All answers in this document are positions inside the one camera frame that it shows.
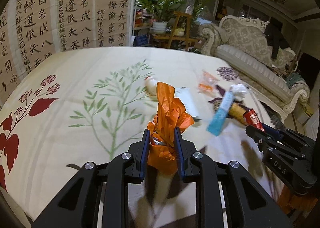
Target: orange plastic bag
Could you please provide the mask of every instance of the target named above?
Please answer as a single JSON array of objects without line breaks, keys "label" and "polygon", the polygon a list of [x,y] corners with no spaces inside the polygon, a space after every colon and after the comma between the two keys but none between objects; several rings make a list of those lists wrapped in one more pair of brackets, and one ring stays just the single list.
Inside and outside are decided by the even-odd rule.
[{"label": "orange plastic bag", "polygon": [[[179,127],[182,133],[194,121],[186,113],[186,108],[180,99],[174,98],[174,87],[158,82],[157,98],[158,112],[147,127],[151,133],[148,164],[166,175],[171,175],[177,171],[173,144],[174,128]],[[166,145],[156,145],[153,138],[165,142]]]}]

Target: ornate sofa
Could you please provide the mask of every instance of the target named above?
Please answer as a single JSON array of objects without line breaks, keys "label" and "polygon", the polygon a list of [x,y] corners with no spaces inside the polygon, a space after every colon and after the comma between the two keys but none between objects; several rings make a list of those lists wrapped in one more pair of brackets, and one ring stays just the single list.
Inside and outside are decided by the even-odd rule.
[{"label": "ornate sofa", "polygon": [[267,45],[264,31],[269,22],[260,19],[225,16],[219,27],[203,24],[199,34],[207,41],[201,49],[204,55],[215,56],[228,62],[257,98],[276,111],[282,122],[296,103],[306,103],[310,89],[304,81],[297,81],[290,88],[286,81],[268,67],[285,71],[295,57],[290,48],[279,49],[276,60],[271,60],[272,46]]}]

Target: white flower pot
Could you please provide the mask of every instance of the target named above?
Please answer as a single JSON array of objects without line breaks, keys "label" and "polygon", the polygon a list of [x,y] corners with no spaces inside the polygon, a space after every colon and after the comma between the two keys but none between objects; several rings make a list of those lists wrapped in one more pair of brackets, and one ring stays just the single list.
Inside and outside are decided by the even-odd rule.
[{"label": "white flower pot", "polygon": [[168,22],[153,22],[152,29],[155,34],[165,34]]}]

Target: table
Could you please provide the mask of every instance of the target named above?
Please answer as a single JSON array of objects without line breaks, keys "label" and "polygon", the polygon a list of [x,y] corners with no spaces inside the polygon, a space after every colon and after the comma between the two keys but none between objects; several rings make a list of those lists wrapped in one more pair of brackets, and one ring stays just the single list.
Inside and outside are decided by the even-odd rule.
[{"label": "table", "polygon": [[[126,152],[156,113],[157,103],[143,90],[144,78],[154,74],[174,87],[190,88],[202,120],[189,127],[183,138],[215,161],[239,161],[272,194],[270,188],[281,184],[277,179],[268,182],[262,155],[243,125],[227,119],[219,137],[206,131],[213,106],[208,103],[211,98],[197,89],[202,70],[217,76],[224,89],[237,80],[225,61],[184,51],[109,47],[51,56],[18,85],[0,111],[1,131],[10,136],[7,156],[0,157],[8,193],[35,219],[79,166],[109,162]],[[272,126],[252,93],[246,95],[244,105]],[[165,227],[177,219],[189,227],[196,210],[190,202],[195,198],[194,183],[185,185],[177,175],[164,176],[152,167],[143,184],[129,187],[136,227]]]}]

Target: wooden stand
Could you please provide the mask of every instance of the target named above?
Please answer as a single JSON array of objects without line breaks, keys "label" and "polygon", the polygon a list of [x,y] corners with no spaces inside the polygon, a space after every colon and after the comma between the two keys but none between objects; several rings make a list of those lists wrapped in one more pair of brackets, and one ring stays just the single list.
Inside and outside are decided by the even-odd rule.
[{"label": "wooden stand", "polygon": [[[190,38],[190,21],[192,16],[186,13],[174,11],[173,14],[176,15],[176,19],[173,25],[173,28],[171,30],[171,34],[165,34],[165,35],[153,35],[154,39],[158,40],[169,40],[168,44],[165,46],[167,49],[170,49],[172,40],[180,40],[180,41],[185,41],[186,42],[186,51],[188,51],[189,48],[189,43],[195,43],[199,41],[200,39],[198,38]],[[174,32],[177,29],[178,22],[181,16],[187,17],[187,28],[186,28],[186,35],[184,36],[174,36]]]}]

